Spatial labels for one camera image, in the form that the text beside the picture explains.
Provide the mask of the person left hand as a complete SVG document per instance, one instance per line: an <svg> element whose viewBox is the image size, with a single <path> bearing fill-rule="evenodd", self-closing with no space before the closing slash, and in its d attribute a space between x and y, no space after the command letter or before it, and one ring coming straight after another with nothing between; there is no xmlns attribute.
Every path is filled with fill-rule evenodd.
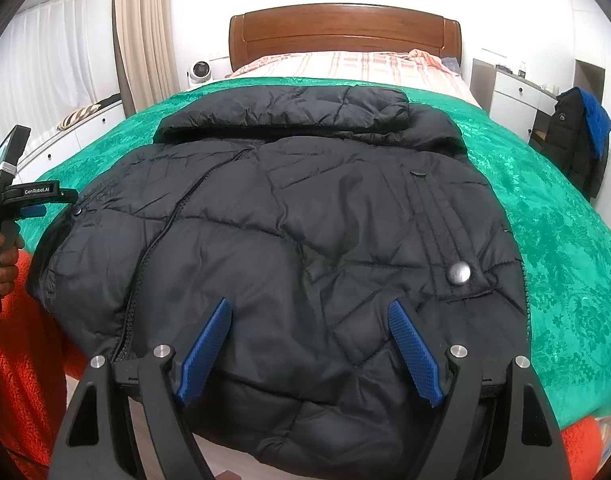
<svg viewBox="0 0 611 480"><path fill-rule="evenodd" d="M2 249L6 243L4 234L0 232L0 296L5 297L14 290L14 280L19 275L17 262L19 252L24 247L24 240L21 235L17 236L16 241L10 247Z"/></svg>

